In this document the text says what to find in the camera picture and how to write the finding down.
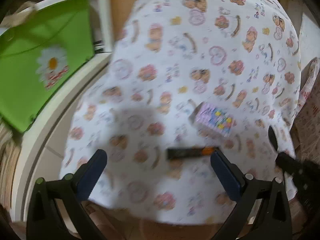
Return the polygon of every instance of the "metal screw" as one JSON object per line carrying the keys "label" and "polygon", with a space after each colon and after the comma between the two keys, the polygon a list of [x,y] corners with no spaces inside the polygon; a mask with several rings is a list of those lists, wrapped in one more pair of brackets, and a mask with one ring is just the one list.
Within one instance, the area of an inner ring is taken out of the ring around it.
{"label": "metal screw", "polygon": [[279,183],[279,184],[282,183],[282,179],[280,179],[279,177],[276,177],[276,178],[275,178],[275,181],[276,181],[277,183]]}
{"label": "metal screw", "polygon": [[64,176],[65,180],[71,180],[73,178],[73,174],[72,173],[68,173]]}
{"label": "metal screw", "polygon": [[44,178],[38,178],[36,180],[36,184],[41,184],[42,182],[44,182]]}
{"label": "metal screw", "polygon": [[248,180],[253,180],[253,178],[254,178],[254,176],[253,176],[251,173],[247,173],[247,174],[245,175],[245,177],[246,177],[246,179],[248,179]]}

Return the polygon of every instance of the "small box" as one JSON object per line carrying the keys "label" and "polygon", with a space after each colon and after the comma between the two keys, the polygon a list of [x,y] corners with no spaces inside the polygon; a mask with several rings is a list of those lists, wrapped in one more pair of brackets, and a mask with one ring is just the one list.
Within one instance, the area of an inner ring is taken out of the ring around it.
{"label": "small box", "polygon": [[202,104],[195,118],[195,124],[202,129],[218,132],[225,137],[230,135],[233,122],[232,115],[207,102]]}

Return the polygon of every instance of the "floral fabric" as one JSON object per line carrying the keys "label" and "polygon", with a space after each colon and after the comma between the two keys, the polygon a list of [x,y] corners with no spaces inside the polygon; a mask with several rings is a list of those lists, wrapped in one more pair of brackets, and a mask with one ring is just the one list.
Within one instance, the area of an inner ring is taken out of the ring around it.
{"label": "floral fabric", "polygon": [[[101,148],[108,164],[91,200],[159,222],[223,222],[235,203],[209,158],[168,162],[166,149],[219,146],[243,173],[281,176],[268,127],[278,150],[294,156],[299,62],[297,35],[277,0],[137,0],[108,73],[75,112],[60,175]],[[192,124],[204,101],[234,116],[229,137]]]}

